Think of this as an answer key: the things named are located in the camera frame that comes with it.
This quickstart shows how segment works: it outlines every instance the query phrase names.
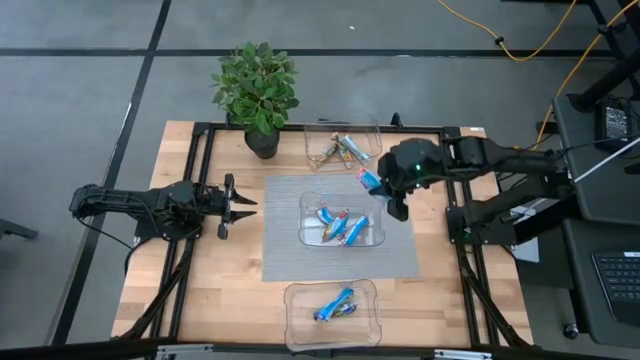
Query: wooden table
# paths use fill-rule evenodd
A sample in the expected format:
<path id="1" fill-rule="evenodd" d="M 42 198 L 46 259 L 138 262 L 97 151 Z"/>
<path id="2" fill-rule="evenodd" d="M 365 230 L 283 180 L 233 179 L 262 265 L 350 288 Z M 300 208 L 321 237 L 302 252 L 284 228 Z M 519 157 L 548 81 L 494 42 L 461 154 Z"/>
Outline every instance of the wooden table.
<path id="1" fill-rule="evenodd" d="M 192 128 L 193 122 L 167 122 L 151 187 L 182 180 Z M 461 132 L 484 136 L 481 128 L 461 128 Z M 435 135 L 382 134 L 383 152 L 409 137 L 437 141 Z M 198 154 L 202 154 L 203 144 L 200 141 Z M 197 157 L 194 180 L 199 163 Z M 282 132 L 278 154 L 260 160 L 245 145 L 243 132 L 216 131 L 207 183 L 221 184 L 226 173 L 234 174 L 240 194 L 260 203 L 252 207 L 233 205 L 234 209 L 257 210 L 258 214 L 232 225 L 226 241 L 216 237 L 219 220 L 207 217 L 203 236 L 196 242 L 178 338 L 191 342 L 283 344 L 283 294 L 290 282 L 262 282 L 261 203 L 265 176 L 313 174 L 305 156 L 304 134 Z M 475 199 L 487 199 L 498 192 L 493 174 L 472 181 L 471 188 Z M 456 193 L 462 203 L 460 187 Z M 446 230 L 447 204 L 444 182 L 409 197 L 420 277 L 372 279 L 380 300 L 381 346 L 470 346 L 455 249 Z M 181 241 L 179 254 L 183 246 Z M 156 295 L 166 250 L 167 242 L 153 239 L 133 255 L 113 335 L 128 330 Z M 499 246 L 485 246 L 483 251 L 493 300 L 520 336 L 532 342 L 513 259 Z M 173 299 L 169 299 L 161 335 L 168 333 L 172 309 Z M 475 309 L 481 339 L 488 342 L 482 306 L 477 299 Z"/>

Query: clear plastic bin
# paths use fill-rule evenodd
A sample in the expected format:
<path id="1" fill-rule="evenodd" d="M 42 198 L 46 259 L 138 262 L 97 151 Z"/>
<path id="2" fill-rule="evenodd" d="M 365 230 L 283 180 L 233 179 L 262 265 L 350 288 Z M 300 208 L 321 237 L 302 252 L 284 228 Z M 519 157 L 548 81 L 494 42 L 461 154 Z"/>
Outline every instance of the clear plastic bin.
<path id="1" fill-rule="evenodd" d="M 325 161 L 321 161 L 322 154 L 327 148 L 334 145 L 331 137 L 334 133 L 342 138 L 348 134 L 359 150 L 366 153 L 368 161 L 355 160 L 345 162 L 338 152 Z M 348 123 L 305 124 L 304 125 L 305 151 L 309 166 L 314 171 L 327 172 L 339 170 L 358 170 L 371 165 L 375 158 L 382 152 L 382 140 L 378 124 L 351 125 Z"/>
<path id="2" fill-rule="evenodd" d="M 300 241 L 309 246 L 341 246 L 340 240 L 334 238 L 323 242 L 322 235 L 326 227 L 318 218 L 317 211 L 326 206 L 333 216 L 337 216 L 342 210 L 349 209 L 349 219 L 346 228 L 353 225 L 358 218 L 366 215 L 369 218 L 368 225 L 360 230 L 354 246 L 376 246 L 384 242 L 384 230 L 382 230 L 381 211 L 379 201 L 370 195 L 336 195 L 317 194 L 305 192 L 300 196 Z"/>
<path id="3" fill-rule="evenodd" d="M 356 303 L 356 311 L 328 322 L 315 321 L 313 313 L 334 301 L 345 287 L 354 290 L 351 301 Z M 370 280 L 289 285 L 284 293 L 287 347 L 298 352 L 376 346 L 382 339 L 377 296 L 376 286 Z"/>

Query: blue candy wrapper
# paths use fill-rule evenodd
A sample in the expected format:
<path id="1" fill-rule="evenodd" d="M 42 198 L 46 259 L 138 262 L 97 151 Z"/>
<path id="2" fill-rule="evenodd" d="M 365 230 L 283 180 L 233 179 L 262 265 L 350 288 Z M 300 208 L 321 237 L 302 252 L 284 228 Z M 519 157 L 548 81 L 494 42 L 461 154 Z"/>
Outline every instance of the blue candy wrapper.
<path id="1" fill-rule="evenodd" d="M 335 299 L 334 301 L 327 304 L 325 307 L 313 313 L 313 319 L 315 321 L 329 321 L 338 309 L 343 311 L 343 313 L 340 316 L 344 316 L 352 313 L 353 311 L 355 311 L 355 308 L 353 308 L 351 312 L 349 312 L 348 314 L 344 314 L 345 309 L 343 309 L 341 305 L 345 303 L 348 299 L 353 297 L 353 294 L 354 294 L 354 291 L 351 288 L 342 289 L 342 292 L 340 292 L 340 295 L 338 295 L 337 299 Z"/>
<path id="2" fill-rule="evenodd" d="M 333 316 L 331 317 L 343 317 L 343 316 L 351 315 L 353 314 L 354 311 L 356 311 L 356 309 L 358 309 L 358 305 L 356 303 L 353 303 L 353 302 L 342 303 L 340 304 L 340 306 L 338 306 L 336 311 L 333 312 Z"/>
<path id="3" fill-rule="evenodd" d="M 316 214 L 318 215 L 318 219 L 320 219 L 320 221 L 322 221 L 322 223 L 325 225 L 329 225 L 333 221 L 333 216 L 331 216 L 331 213 L 326 206 L 318 209 L 318 211 L 316 211 Z"/>
<path id="4" fill-rule="evenodd" d="M 360 231 L 369 224 L 369 218 L 366 216 L 361 216 L 351 227 L 347 230 L 347 234 L 342 239 L 342 243 L 344 246 L 352 246 L 356 239 L 358 238 L 358 234 Z"/>
<path id="5" fill-rule="evenodd" d="M 362 186 L 364 186 L 364 188 L 367 190 L 373 190 L 382 186 L 382 183 L 380 182 L 380 180 L 378 180 L 378 177 L 373 172 L 365 168 L 360 169 L 360 172 L 356 177 L 358 178 Z"/>
<path id="6" fill-rule="evenodd" d="M 343 210 L 331 223 L 324 229 L 322 240 L 329 241 L 336 237 L 338 234 L 344 233 L 347 226 L 347 220 L 349 219 L 349 210 Z"/>

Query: black plant pot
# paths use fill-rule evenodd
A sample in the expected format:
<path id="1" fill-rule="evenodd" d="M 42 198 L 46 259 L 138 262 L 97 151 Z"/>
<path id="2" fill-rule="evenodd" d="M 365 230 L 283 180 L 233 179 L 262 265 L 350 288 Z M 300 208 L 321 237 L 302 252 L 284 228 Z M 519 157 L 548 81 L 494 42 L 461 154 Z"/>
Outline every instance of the black plant pot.
<path id="1" fill-rule="evenodd" d="M 271 134 L 265 135 L 260 131 L 245 132 L 244 142 L 247 143 L 249 149 L 260 159 L 270 159 L 278 152 L 278 142 L 280 141 L 280 132 L 278 129 L 272 129 Z"/>

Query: gray felt pad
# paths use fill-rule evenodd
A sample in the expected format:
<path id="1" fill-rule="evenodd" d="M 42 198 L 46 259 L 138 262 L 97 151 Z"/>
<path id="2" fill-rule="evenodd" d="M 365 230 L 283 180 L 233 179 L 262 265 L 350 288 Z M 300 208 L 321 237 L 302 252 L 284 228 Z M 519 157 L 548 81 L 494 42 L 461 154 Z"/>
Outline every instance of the gray felt pad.
<path id="1" fill-rule="evenodd" d="M 312 247 L 298 236 L 300 196 L 363 194 L 354 175 L 267 176 L 263 281 L 312 281 L 417 277 L 420 269 L 410 221 L 400 222 L 382 207 L 385 241 L 373 247 Z"/>

